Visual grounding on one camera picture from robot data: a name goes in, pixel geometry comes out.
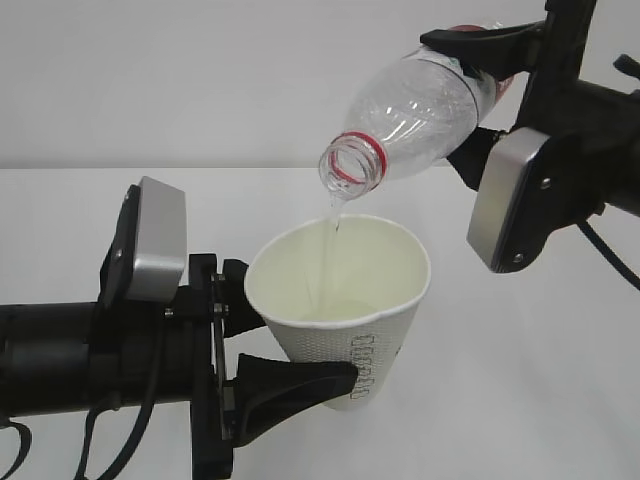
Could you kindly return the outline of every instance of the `water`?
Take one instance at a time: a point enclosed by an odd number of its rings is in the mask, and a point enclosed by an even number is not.
[[[325,220],[324,239],[322,242],[322,260],[320,264],[320,288],[316,310],[319,315],[327,313],[333,298],[333,276],[336,263],[336,241],[340,230],[340,215],[345,201],[331,195],[331,209]]]
[[[376,311],[374,307],[348,297],[347,292],[335,291],[337,268],[336,244],[340,237],[340,216],[345,201],[331,195],[331,209],[325,219],[320,264],[319,288],[312,311],[303,320],[344,321],[364,317]]]

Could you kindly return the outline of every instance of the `black strap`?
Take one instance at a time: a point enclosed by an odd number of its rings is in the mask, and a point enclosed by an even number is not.
[[[155,346],[153,349],[153,356],[151,359],[151,366],[149,370],[149,381],[147,388],[138,411],[138,416],[133,424],[131,433],[124,446],[116,456],[115,460],[107,467],[107,469],[100,475],[97,480],[114,480],[120,472],[127,466],[129,460],[133,456],[134,452],[138,448],[142,436],[147,429],[149,419],[153,412],[153,407],[156,403],[156,392],[158,389],[158,382],[160,378],[160,371],[162,367],[162,356],[164,353],[166,326],[164,317],[158,318],[158,327],[156,332]],[[82,446],[82,454],[80,456],[80,463],[74,480],[87,480],[85,476],[87,468],[87,460],[89,458],[89,447],[91,446],[91,438],[93,437],[93,429],[95,427],[98,416],[107,410],[116,410],[120,406],[120,398],[117,395],[110,395],[103,399],[100,403],[95,405],[87,413],[87,419],[85,422],[85,437],[84,444]]]
[[[16,470],[18,470],[24,461],[27,459],[27,455],[29,454],[29,450],[31,450],[31,430],[26,425],[22,423],[12,422],[8,418],[0,415],[0,430],[5,428],[13,428],[20,435],[20,450],[18,450],[18,456],[16,457],[13,465],[7,473],[5,473],[0,480],[7,480],[11,475],[13,475]]]

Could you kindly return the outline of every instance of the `bottle neck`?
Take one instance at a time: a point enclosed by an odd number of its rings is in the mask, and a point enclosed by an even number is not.
[[[325,150],[318,170],[327,190],[348,201],[380,184],[387,170],[387,159],[374,138],[361,132],[345,132]]]

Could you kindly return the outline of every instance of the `white wall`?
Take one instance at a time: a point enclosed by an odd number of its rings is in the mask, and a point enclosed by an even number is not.
[[[585,76],[640,56],[640,3],[601,0]],[[303,166],[355,91],[434,28],[543,0],[4,0],[0,166]],[[511,125],[524,78],[489,119]]]

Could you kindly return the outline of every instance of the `white background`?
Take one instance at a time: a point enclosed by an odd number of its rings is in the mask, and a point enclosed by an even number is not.
[[[308,166],[353,89],[420,33],[537,20],[542,3],[4,1],[0,162]],[[640,56],[639,7],[601,0],[585,78],[634,87],[609,65]],[[523,80],[490,124],[508,126]],[[0,171],[0,304],[94,299],[122,195],[142,175],[187,192],[189,251],[222,258],[250,261],[326,208],[313,169]],[[554,234],[525,272],[489,273],[465,243],[473,200],[435,168],[350,207],[413,230],[432,256],[432,288],[374,403],[289,420],[237,451],[234,478],[640,477],[640,295],[575,229]],[[609,209],[594,224],[640,270],[640,221]],[[230,342],[232,370],[239,352],[283,358],[266,331]],[[135,413],[100,421],[89,478]],[[26,421],[35,443],[16,479],[71,478],[83,416]],[[189,478],[188,428],[186,405],[158,407],[122,478]],[[0,465],[14,442],[2,432]]]

